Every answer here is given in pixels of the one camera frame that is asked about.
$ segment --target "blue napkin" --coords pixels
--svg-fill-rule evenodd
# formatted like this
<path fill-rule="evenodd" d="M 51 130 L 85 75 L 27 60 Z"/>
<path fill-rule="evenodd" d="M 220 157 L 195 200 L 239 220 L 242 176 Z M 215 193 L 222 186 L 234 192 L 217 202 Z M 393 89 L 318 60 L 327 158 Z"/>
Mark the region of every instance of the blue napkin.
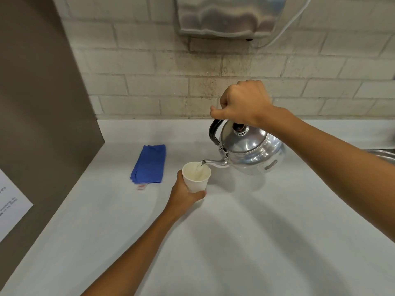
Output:
<path fill-rule="evenodd" d="M 165 158 L 166 145 L 144 145 L 130 179 L 135 184 L 161 183 Z"/>

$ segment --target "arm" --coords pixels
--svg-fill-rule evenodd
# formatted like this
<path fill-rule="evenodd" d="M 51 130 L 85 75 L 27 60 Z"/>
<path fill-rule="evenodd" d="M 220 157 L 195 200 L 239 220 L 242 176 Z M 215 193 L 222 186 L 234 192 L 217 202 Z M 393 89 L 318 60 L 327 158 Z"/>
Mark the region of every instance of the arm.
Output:
<path fill-rule="evenodd" d="M 205 195 L 205 191 L 190 193 L 179 171 L 165 210 L 82 296 L 134 295 L 170 228 Z"/>
<path fill-rule="evenodd" d="M 345 203 L 395 242 L 395 166 L 275 107 L 261 81 L 231 85 L 215 119 L 265 129 L 294 150 Z"/>

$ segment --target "power cord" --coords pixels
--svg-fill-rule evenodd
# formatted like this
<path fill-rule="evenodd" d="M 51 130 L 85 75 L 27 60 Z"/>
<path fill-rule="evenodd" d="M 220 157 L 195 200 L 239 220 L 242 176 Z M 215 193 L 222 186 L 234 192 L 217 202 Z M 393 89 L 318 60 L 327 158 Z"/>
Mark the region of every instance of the power cord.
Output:
<path fill-rule="evenodd" d="M 279 32 L 279 34 L 276 35 L 275 38 L 273 38 L 271 41 L 269 41 L 267 44 L 263 45 L 263 46 L 259 46 L 256 49 L 261 49 L 261 48 L 267 48 L 268 46 L 271 46 L 272 44 L 274 44 L 274 42 L 279 39 L 279 37 L 285 32 L 285 30 L 288 29 L 288 27 L 297 19 L 299 18 L 299 16 L 302 14 L 302 12 L 304 12 L 304 10 L 307 8 L 307 6 L 310 4 L 311 0 L 306 0 L 306 3 L 302 6 L 302 8 L 298 11 L 298 13 L 283 27 L 283 29 L 281 29 L 281 31 Z"/>

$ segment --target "hand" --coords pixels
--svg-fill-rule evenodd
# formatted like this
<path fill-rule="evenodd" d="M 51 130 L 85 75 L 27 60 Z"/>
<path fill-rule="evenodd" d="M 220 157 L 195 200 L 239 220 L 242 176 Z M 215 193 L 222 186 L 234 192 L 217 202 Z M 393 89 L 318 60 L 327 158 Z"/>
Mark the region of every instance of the hand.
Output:
<path fill-rule="evenodd" d="M 185 185 L 182 171 L 177 172 L 177 180 L 171 189 L 170 198 L 165 207 L 164 213 L 170 214 L 173 218 L 179 219 L 192 205 L 206 196 L 206 191 L 190 193 Z"/>
<path fill-rule="evenodd" d="M 230 85 L 220 99 L 222 109 L 211 107 L 214 119 L 230 119 L 238 124 L 261 127 L 265 117 L 278 109 L 274 107 L 261 81 L 239 81 Z"/>

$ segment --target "stainless steel kettle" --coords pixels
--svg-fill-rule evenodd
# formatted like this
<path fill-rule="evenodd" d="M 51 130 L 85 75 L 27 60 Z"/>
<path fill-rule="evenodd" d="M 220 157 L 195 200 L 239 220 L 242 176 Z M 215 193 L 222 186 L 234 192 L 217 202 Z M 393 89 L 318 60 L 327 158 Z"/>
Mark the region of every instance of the stainless steel kettle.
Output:
<path fill-rule="evenodd" d="M 203 160 L 202 164 L 216 167 L 232 166 L 244 174 L 258 175 L 271 171 L 285 156 L 285 145 L 268 132 L 228 120 L 220 140 L 216 132 L 224 120 L 215 119 L 209 136 L 219 146 L 222 160 Z"/>

